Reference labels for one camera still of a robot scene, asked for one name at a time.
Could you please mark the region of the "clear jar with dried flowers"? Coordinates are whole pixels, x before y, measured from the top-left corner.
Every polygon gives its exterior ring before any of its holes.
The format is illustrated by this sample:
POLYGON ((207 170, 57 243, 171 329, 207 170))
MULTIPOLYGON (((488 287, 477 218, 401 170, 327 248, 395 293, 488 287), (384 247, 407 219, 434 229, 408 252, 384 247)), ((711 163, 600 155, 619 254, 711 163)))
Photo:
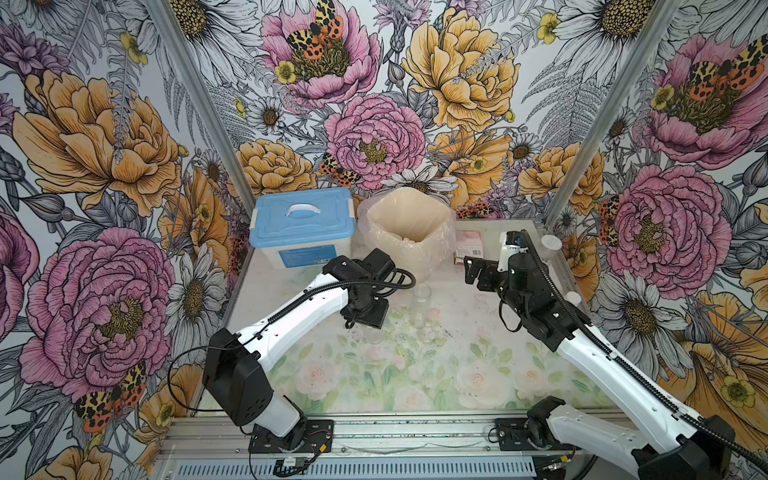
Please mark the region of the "clear jar with dried flowers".
POLYGON ((410 309, 411 323, 415 328, 423 328, 429 318, 432 289, 427 284, 417 285, 413 289, 410 309))

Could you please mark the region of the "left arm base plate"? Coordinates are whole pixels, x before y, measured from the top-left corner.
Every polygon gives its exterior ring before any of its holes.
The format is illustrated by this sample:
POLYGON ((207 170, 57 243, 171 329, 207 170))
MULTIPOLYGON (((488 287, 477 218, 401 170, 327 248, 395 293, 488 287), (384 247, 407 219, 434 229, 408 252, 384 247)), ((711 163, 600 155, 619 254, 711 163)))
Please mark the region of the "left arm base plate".
POLYGON ((251 454, 317 454, 332 449, 335 422, 331 419, 300 419, 284 437, 255 426, 248 451, 251 454))

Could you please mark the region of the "tall jar with white lid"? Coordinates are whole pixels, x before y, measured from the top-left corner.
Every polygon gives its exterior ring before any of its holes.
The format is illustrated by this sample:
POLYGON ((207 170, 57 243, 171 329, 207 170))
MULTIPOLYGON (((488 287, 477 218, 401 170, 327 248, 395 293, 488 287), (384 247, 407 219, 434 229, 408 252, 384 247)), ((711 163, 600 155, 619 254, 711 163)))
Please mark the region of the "tall jar with white lid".
POLYGON ((558 237, 555 235, 546 234, 543 235, 540 239, 540 247, 538 252, 543 260, 549 261, 560 254, 562 248, 563 243, 558 237))

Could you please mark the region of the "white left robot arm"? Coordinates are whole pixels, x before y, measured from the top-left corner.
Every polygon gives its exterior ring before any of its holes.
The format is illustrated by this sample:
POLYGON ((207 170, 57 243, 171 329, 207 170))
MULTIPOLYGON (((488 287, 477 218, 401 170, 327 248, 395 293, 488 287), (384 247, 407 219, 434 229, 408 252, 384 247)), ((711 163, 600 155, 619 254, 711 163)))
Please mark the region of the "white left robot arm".
POLYGON ((265 430, 294 450, 306 435, 306 415, 275 392, 268 373, 304 335, 336 313, 350 329, 382 327, 387 297, 415 286, 415 278, 375 249, 363 259, 338 256, 301 293, 249 327, 226 328, 209 340, 202 384, 237 426, 265 430))

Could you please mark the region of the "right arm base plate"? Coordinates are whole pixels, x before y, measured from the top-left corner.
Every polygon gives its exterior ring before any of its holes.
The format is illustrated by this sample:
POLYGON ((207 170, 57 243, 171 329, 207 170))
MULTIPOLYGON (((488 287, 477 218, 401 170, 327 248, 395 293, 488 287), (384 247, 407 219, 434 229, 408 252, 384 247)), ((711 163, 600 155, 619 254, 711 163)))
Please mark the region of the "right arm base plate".
POLYGON ((557 441, 544 421, 522 417, 503 417, 494 420, 489 432, 501 451, 574 451, 577 447, 557 441))

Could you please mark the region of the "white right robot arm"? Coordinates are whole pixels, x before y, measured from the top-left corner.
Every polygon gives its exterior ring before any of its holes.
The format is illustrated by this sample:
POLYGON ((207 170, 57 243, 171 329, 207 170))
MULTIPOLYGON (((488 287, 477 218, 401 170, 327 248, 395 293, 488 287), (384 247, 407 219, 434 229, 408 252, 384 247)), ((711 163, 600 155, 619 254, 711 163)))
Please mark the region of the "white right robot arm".
POLYGON ((735 434, 718 416, 703 418, 633 366, 568 302, 531 250, 506 266, 468 257, 465 281, 496 293, 521 326, 592 380, 632 422, 623 428, 549 397, 529 411, 545 442, 586 450, 637 479, 723 479, 735 434))

